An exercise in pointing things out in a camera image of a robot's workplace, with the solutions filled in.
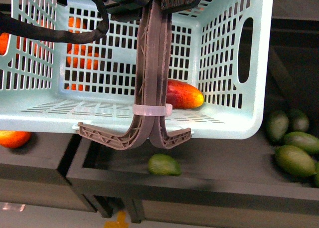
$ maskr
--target storage compartment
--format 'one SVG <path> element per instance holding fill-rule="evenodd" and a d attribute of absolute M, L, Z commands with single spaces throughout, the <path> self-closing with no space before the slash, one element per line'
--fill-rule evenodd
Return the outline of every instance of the storage compartment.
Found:
<path fill-rule="evenodd" d="M 190 127 L 193 138 L 244 139 L 259 129 L 271 10 L 272 0 L 202 0 L 192 10 L 173 14 L 169 77 L 197 87 L 205 102 L 198 109 L 174 110 L 166 118 L 169 131 Z M 56 0 L 13 0 L 12 16 L 80 32 L 101 20 L 90 0 L 68 0 L 66 7 Z M 70 17 L 81 20 L 80 28 L 68 27 Z M 246 21 L 253 23 L 247 51 L 252 55 L 240 65 Z M 18 40 L 17 49 L 17 38 L 10 36 L 8 51 L 0 56 L 0 126 L 74 133 L 83 122 L 127 131 L 133 117 L 138 26 L 138 21 L 111 20 L 106 37 L 78 55 L 68 54 L 67 44 L 30 39 Z M 89 69 L 89 59 L 97 70 Z"/>

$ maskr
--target floor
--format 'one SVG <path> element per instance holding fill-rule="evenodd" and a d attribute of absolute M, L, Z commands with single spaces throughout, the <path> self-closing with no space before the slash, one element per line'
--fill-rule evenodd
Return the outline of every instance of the floor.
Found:
<path fill-rule="evenodd" d="M 127 228 L 117 223 L 118 212 L 112 218 L 106 219 L 99 213 L 71 211 L 57 208 L 26 205 L 22 212 L 16 207 L 9 207 L 0 202 L 1 228 Z M 204 228 L 170 223 L 144 221 L 141 224 L 130 223 L 130 217 L 125 212 L 125 222 L 129 228 Z"/>

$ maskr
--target yellow object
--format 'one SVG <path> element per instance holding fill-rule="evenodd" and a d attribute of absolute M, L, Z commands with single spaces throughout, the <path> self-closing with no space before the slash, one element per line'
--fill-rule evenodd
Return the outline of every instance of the yellow object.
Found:
<path fill-rule="evenodd" d="M 128 228 L 129 224 L 125 222 L 125 212 L 119 211 L 116 222 L 105 222 L 104 228 Z"/>

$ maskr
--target shelf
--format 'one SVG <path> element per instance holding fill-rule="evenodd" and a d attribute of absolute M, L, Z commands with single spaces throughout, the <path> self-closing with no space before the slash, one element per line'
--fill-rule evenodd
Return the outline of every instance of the shelf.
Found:
<path fill-rule="evenodd" d="M 33 133 L 22 147 L 0 146 L 0 201 L 95 212 L 65 179 L 80 136 Z"/>

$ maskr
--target basket handle hole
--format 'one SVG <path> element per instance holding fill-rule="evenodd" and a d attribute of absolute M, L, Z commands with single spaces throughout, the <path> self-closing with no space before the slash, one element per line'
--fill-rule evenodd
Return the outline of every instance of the basket handle hole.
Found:
<path fill-rule="evenodd" d="M 238 49 L 238 80 L 240 83 L 245 83 L 249 77 L 253 24 L 254 20 L 251 17 L 247 18 L 240 37 Z"/>

